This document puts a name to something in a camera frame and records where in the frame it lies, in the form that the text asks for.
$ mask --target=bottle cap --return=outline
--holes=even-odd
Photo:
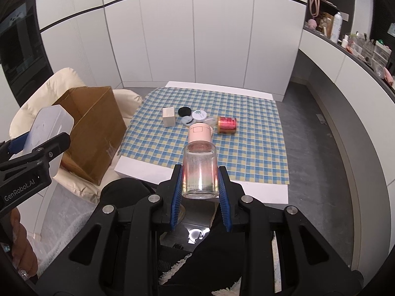
[[[193,141],[207,141],[211,142],[213,129],[205,123],[195,123],[189,127],[188,143]]]
[[[192,113],[192,110],[190,107],[181,107],[178,110],[178,115],[180,117],[185,117],[186,115],[191,115],[191,113]]]
[[[207,118],[207,113],[203,110],[195,110],[192,112],[192,118],[196,119],[197,122],[202,122]]]

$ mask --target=blue checkered tablecloth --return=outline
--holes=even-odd
[[[289,184],[287,156],[275,101],[183,88],[158,88],[144,99],[126,131],[120,153],[129,158],[173,168],[182,163],[188,128],[176,114],[175,127],[163,127],[162,108],[203,109],[208,116],[235,117],[235,134],[213,135],[218,165],[233,180]]]

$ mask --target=red can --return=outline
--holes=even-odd
[[[237,129],[236,118],[218,117],[217,132],[235,133]]]

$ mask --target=white table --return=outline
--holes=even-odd
[[[227,93],[241,94],[246,96],[254,96],[262,99],[273,100],[273,96],[269,93],[233,88],[233,87],[215,86],[211,84],[170,81],[166,84],[166,87],[227,92]],[[132,177],[153,184],[159,184],[171,178],[173,169],[154,165],[151,163],[146,163],[144,161],[132,159],[125,156],[120,156],[120,159],[117,165],[115,166],[115,171],[118,172],[118,174],[120,174],[122,177]],[[268,204],[288,203],[288,185],[242,182],[238,180],[232,180],[232,181],[241,184],[246,195],[250,195],[258,199],[262,203],[268,203]]]

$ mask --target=white compact case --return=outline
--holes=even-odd
[[[204,110],[195,110],[192,112],[192,118],[194,118],[196,122],[203,122],[207,118],[207,113]]]
[[[30,128],[22,154],[31,153],[34,148],[62,132],[70,134],[73,126],[73,117],[61,105],[42,108]],[[60,154],[49,163],[51,178],[58,173],[62,156]]]

